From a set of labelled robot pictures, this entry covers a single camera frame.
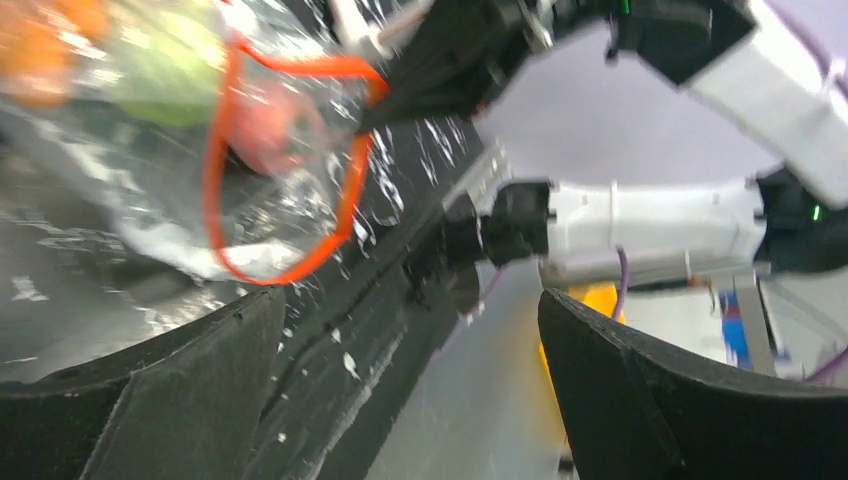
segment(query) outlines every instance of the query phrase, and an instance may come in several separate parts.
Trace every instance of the red apple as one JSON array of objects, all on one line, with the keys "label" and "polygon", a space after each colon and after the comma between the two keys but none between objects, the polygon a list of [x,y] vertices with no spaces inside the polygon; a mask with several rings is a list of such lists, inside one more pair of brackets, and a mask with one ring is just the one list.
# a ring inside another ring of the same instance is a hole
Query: red apple
[{"label": "red apple", "polygon": [[308,143],[319,140],[324,130],[308,95],[274,83],[239,95],[230,146],[251,170],[279,175],[308,162],[315,148]]}]

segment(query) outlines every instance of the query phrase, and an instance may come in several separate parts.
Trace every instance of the clear plastic bag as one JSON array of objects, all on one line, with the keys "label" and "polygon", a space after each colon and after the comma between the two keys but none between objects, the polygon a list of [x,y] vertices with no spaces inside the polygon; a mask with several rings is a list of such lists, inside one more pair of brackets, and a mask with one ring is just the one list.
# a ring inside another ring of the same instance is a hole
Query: clear plastic bag
[{"label": "clear plastic bag", "polygon": [[288,283],[349,234],[379,76],[281,2],[0,0],[0,32],[0,133],[140,253]]}]

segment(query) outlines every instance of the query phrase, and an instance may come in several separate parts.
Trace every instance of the robotic arm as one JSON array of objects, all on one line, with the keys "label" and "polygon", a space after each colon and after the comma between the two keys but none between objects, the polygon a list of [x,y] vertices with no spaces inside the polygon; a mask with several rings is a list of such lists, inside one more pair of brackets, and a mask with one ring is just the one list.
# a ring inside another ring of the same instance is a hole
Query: robotic arm
[{"label": "robotic arm", "polygon": [[[785,169],[659,189],[555,182],[540,193],[541,184],[514,184],[478,222],[482,251],[498,252],[484,256],[499,264],[542,255],[543,275],[563,283],[614,278],[613,258],[605,270],[603,262],[575,268],[570,257],[619,246],[631,258],[633,284],[757,262],[796,272],[848,264],[843,67],[818,58],[809,39],[762,0],[436,0],[390,65],[392,93],[366,114],[362,128],[468,117],[496,99],[551,37],[562,42],[595,23],[612,30],[609,60],[635,54],[781,155]],[[507,213],[507,206],[523,213]],[[544,227],[530,227],[531,218]],[[523,249],[504,248],[522,242]]]}]

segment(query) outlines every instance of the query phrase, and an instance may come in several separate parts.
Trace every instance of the green fruit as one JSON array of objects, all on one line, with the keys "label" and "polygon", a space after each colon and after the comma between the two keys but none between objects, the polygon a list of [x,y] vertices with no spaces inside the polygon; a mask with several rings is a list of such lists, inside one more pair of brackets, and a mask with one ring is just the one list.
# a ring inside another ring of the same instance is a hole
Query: green fruit
[{"label": "green fruit", "polygon": [[121,73],[112,101],[135,119],[168,128],[211,120],[226,61],[212,2],[182,0],[180,6],[127,9],[108,51]]}]

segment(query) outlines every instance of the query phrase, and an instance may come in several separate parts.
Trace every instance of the red object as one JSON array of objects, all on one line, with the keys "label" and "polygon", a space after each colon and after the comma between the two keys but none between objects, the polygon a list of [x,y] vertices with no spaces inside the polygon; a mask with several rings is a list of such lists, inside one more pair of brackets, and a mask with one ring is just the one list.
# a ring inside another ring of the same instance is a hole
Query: red object
[{"label": "red object", "polygon": [[240,95],[230,145],[251,170],[262,175],[285,173],[309,161],[311,145],[292,147],[292,136],[316,141],[324,121],[314,102],[281,84]]}]

